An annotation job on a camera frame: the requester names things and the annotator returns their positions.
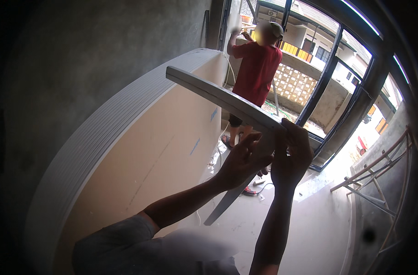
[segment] red t-shirt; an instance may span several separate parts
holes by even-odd
[[[233,92],[258,106],[263,105],[283,53],[257,42],[234,46],[232,53],[234,58],[242,58]]]

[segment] person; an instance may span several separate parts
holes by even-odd
[[[219,193],[240,186],[251,174],[272,163],[275,198],[256,242],[250,274],[277,274],[287,243],[294,189],[313,158],[307,130],[286,119],[281,124],[287,131],[276,131],[274,156],[250,161],[261,137],[259,132],[251,133],[232,149],[219,172],[208,181],[156,201],[137,215],[78,241],[72,255],[75,273],[239,274],[231,256],[203,262],[188,253],[184,259],[168,261],[162,253],[164,238],[153,239],[153,236],[161,228],[194,213]]]
[[[267,97],[275,72],[281,63],[283,54],[275,47],[275,43],[283,37],[283,28],[276,22],[261,21],[256,27],[256,41],[249,34],[242,35],[250,42],[235,45],[239,34],[233,31],[228,43],[228,54],[234,58],[242,58],[233,93],[261,107]],[[230,114],[230,136],[223,135],[221,140],[230,150],[235,146],[235,137],[240,134],[242,120]],[[252,132],[252,126],[246,125],[239,140]]]

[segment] hand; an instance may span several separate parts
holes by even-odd
[[[260,138],[261,133],[251,133],[232,149],[220,171],[214,176],[222,191],[237,188],[250,175],[256,174],[272,162],[271,155],[251,160],[251,154]]]
[[[240,29],[232,29],[231,34],[232,34],[232,36],[238,36],[240,31],[241,31]]]
[[[272,182],[275,189],[294,190],[313,160],[309,135],[304,128],[283,118],[281,124],[287,132],[275,133],[275,156],[272,162]]]
[[[248,34],[248,33],[246,33],[246,32],[242,32],[241,33],[243,36],[244,36],[244,38],[246,39],[246,40],[248,40],[248,41],[254,41],[253,39],[252,39],[252,37],[250,36],[250,34]]]

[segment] gray shirt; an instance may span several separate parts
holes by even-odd
[[[226,274],[239,275],[233,257],[219,261],[174,261],[153,239],[152,224],[135,215],[85,237],[72,256],[76,274]]]

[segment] tiled floor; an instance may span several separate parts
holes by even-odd
[[[225,160],[229,151],[221,141],[219,146]],[[340,183],[348,173],[349,166],[345,166],[346,161],[341,158],[346,157],[338,155],[320,174],[308,170],[298,184],[292,206],[289,237],[279,274],[340,274],[349,239],[350,203],[346,189],[341,188],[331,193],[330,187]],[[208,166],[201,181],[219,169],[219,162],[219,154],[215,150],[215,165]],[[265,183],[272,182],[270,174],[264,176],[264,179]],[[216,196],[199,209],[201,224],[223,195]],[[262,201],[258,196],[240,196],[212,225],[234,232],[240,250],[234,257],[240,274],[249,273],[256,240],[272,203],[274,188],[263,190],[262,195],[265,198]],[[196,214],[190,215],[180,223],[180,227],[189,225],[198,225]]]

